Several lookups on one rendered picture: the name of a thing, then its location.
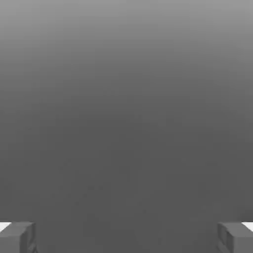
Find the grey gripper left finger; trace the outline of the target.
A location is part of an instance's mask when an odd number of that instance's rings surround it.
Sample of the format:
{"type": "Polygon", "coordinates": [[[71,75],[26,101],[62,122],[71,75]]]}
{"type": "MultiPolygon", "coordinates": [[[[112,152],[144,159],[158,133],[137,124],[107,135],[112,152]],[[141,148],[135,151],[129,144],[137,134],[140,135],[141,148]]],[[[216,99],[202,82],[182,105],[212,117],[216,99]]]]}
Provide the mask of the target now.
{"type": "Polygon", "coordinates": [[[38,253],[36,223],[0,221],[0,253],[38,253]]]}

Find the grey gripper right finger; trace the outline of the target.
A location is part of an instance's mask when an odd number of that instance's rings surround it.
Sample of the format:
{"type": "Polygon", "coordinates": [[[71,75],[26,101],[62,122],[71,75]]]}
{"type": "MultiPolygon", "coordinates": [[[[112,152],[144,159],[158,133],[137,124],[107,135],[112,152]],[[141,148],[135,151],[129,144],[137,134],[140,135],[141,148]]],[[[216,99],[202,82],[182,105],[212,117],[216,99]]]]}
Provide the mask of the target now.
{"type": "Polygon", "coordinates": [[[217,253],[253,253],[253,222],[219,222],[217,253]]]}

